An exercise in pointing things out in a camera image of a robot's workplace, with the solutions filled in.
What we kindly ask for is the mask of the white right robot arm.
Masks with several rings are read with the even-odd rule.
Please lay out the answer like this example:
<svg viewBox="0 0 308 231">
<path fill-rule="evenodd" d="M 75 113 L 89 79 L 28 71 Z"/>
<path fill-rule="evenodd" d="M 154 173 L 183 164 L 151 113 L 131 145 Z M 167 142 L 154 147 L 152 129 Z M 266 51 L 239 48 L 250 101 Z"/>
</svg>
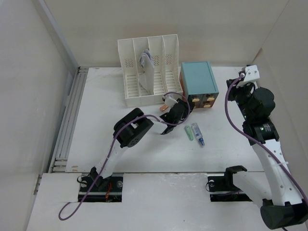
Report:
<svg viewBox="0 0 308 231">
<path fill-rule="evenodd" d="M 249 177 L 243 166 L 229 167 L 223 184 L 242 190 L 260 209 L 265 225 L 271 229 L 303 224 L 308 219 L 308 198 L 291 175 L 281 151 L 279 135 L 269 118 L 275 108 L 274 95 L 251 82 L 239 85 L 242 77 L 227 80 L 225 102 L 235 101 L 244 117 L 244 135 L 257 154 L 269 183 L 266 189 Z"/>
</svg>

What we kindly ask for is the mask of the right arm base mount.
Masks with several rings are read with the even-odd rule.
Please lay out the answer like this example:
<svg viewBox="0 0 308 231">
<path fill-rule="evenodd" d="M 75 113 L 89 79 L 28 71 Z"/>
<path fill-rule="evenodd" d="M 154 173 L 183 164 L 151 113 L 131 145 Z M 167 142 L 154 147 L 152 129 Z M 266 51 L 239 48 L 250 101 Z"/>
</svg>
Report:
<svg viewBox="0 0 308 231">
<path fill-rule="evenodd" d="M 226 168 L 223 175 L 209 175 L 205 185 L 210 193 L 210 202 L 251 202 L 252 200 L 233 184 L 233 175 L 238 172 L 246 172 L 243 166 Z"/>
</svg>

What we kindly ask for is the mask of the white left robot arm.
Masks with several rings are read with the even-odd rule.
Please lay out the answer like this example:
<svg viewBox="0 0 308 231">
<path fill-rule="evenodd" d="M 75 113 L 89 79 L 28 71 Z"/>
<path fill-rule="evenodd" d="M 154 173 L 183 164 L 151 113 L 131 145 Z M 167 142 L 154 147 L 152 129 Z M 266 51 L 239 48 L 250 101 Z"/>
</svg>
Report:
<svg viewBox="0 0 308 231">
<path fill-rule="evenodd" d="M 140 142 L 150 129 L 154 129 L 160 135 L 167 135 L 187 119 L 193 108 L 192 99 L 179 98 L 170 110 L 160 117 L 146 115 L 140 108 L 133 109 L 115 124 L 107 156 L 90 170 L 92 187 L 97 191 L 104 190 L 123 153 Z"/>
</svg>

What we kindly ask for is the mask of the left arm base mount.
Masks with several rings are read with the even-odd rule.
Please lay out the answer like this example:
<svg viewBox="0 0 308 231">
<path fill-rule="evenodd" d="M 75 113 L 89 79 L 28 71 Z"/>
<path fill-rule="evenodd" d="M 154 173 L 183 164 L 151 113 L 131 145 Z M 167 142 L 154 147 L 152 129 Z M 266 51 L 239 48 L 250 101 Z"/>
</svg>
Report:
<svg viewBox="0 0 308 231">
<path fill-rule="evenodd" d="M 78 176 L 79 183 L 78 201 L 81 202 L 84 195 L 87 195 L 83 202 L 102 202 L 102 203 L 118 203 L 122 202 L 123 190 L 123 173 L 115 173 L 106 179 L 100 177 L 89 193 L 87 191 L 91 187 L 96 173 L 92 178 L 90 174 L 83 174 Z"/>
</svg>

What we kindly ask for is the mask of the clear blue glue bottle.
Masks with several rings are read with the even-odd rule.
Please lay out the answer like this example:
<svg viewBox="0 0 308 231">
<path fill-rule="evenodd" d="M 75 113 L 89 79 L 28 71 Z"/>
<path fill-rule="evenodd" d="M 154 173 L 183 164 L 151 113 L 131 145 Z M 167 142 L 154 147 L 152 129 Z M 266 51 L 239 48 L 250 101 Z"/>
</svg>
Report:
<svg viewBox="0 0 308 231">
<path fill-rule="evenodd" d="M 195 135 L 195 137 L 196 137 L 198 143 L 199 143 L 201 146 L 205 146 L 205 142 L 204 142 L 204 139 L 203 139 L 203 135 L 202 135 L 202 133 L 201 133 L 201 130 L 200 130 L 198 124 L 197 124 L 197 123 L 193 123 L 193 124 L 191 125 L 191 128 L 192 128 L 192 131 L 193 131 L 193 133 L 194 133 L 194 135 Z"/>
</svg>

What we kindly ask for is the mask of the teal orange drawer box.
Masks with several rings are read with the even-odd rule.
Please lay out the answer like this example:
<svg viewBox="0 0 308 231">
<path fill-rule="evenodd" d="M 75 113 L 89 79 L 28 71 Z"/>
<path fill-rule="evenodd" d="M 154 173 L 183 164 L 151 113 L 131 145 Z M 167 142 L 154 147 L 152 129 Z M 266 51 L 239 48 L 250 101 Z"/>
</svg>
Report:
<svg viewBox="0 0 308 231">
<path fill-rule="evenodd" d="M 209 61 L 183 62 L 180 84 L 184 96 L 195 108 L 211 108 L 219 95 L 218 86 Z"/>
</svg>

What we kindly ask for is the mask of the white spiral bound manual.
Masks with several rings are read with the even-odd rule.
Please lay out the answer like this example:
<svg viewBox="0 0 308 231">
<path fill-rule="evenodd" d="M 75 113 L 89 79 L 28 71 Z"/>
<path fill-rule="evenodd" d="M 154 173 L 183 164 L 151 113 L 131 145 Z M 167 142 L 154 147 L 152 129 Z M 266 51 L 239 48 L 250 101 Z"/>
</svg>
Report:
<svg viewBox="0 0 308 231">
<path fill-rule="evenodd" d="M 139 83 L 150 95 L 154 95 L 154 60 L 148 49 L 142 52 L 139 62 L 143 68 Z"/>
</svg>

